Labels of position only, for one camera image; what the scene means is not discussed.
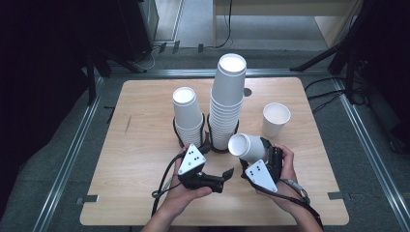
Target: stack of paper cups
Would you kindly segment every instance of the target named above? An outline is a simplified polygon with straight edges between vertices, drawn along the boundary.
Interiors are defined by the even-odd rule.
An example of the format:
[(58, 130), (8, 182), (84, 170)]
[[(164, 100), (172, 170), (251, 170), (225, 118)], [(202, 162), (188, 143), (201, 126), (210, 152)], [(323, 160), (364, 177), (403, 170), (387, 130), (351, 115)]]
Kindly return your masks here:
[(247, 62), (237, 54), (220, 57), (211, 90), (209, 127), (214, 148), (228, 148), (235, 133), (244, 99)]
[(195, 92), (190, 87), (181, 87), (175, 90), (173, 101), (175, 129), (183, 144), (192, 143), (200, 147), (205, 140), (205, 130), (202, 127), (203, 116)]

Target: gray floor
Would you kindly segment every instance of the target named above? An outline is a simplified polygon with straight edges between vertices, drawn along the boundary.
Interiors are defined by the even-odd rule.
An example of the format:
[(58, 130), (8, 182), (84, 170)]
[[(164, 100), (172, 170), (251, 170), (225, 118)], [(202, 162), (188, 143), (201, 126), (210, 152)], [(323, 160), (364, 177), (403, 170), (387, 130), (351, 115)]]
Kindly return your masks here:
[[(196, 46), (197, 41), (206, 43), (206, 40), (208, 38), (187, 39), (186, 46), (190, 46), (188, 42)], [(295, 40), (300, 40), (299, 44), (304, 43), (303, 37)], [(111, 109), (105, 108), (105, 106), (115, 106), (124, 81), (153, 77), (155, 73), (162, 73), (163, 70), (191, 70), (192, 72), (201, 69), (214, 70), (221, 55), (227, 52), (235, 52), (244, 56), (249, 69), (275, 69), (275, 72), (281, 75), (285, 73), (296, 75), (301, 78), (305, 86), (313, 80), (329, 77), (323, 74), (286, 72), (285, 70), (289, 67), (302, 64), (326, 49), (324, 47), (320, 48), (320, 46), (313, 48), (309, 45), (304, 47), (292, 44), (295, 45), (296, 43), (292, 43), (290, 40), (289, 47), (294, 49), (277, 48), (270, 50), (269, 48), (260, 49), (260, 47), (244, 49), (245, 46), (240, 47), (241, 49), (235, 49), (231, 46), (225, 49), (209, 48), (202, 53), (197, 53), (195, 48), (181, 48), (175, 54), (172, 53), (170, 48), (163, 53), (158, 53), (156, 50), (153, 52), (155, 66), (145, 75), (130, 73), (119, 66), (113, 65), (114, 75), (104, 80), (96, 113), (73, 163), (73, 170), (58, 201), (54, 215), (50, 218), (47, 231), (130, 231), (129, 227), (126, 226), (83, 226), (79, 223), (82, 207), (75, 204), (78, 197), (87, 194), (103, 146), (109, 126), (107, 120), (111, 114)], [(330, 61), (331, 59), (327, 59), (312, 67), (311, 70), (318, 70), (323, 73)], [(150, 67), (153, 64), (150, 57), (139, 63), (143, 67)], [(313, 96), (334, 89), (335, 84), (332, 81), (325, 81), (311, 86), (307, 90), (307, 95)], [(310, 101), (311, 108), (315, 108), (329, 98)], [(0, 222), (0, 231), (31, 231), (35, 228), (47, 195), (70, 150), (75, 133), (87, 109), (87, 101), (87, 93), (84, 93), (55, 133), (53, 139), (22, 168), (9, 199), (8, 210)], [(392, 153), (388, 145), (388, 139), (371, 109), (365, 105), (357, 106), (357, 109), (377, 151), (379, 151), (390, 174), (393, 176), (393, 181), (402, 192), (404, 199), (408, 201), (410, 187), (405, 176), (408, 176), (410, 172), (410, 156)], [(344, 226), (326, 226), (326, 231), (402, 231), (392, 206), (366, 156), (365, 149), (343, 108), (342, 101), (333, 101), (315, 113), (314, 117), (339, 188), (343, 193), (350, 196), (349, 199), (345, 199), (350, 216), (349, 223)], [(139, 228), (136, 226), (132, 231), (139, 231)]]

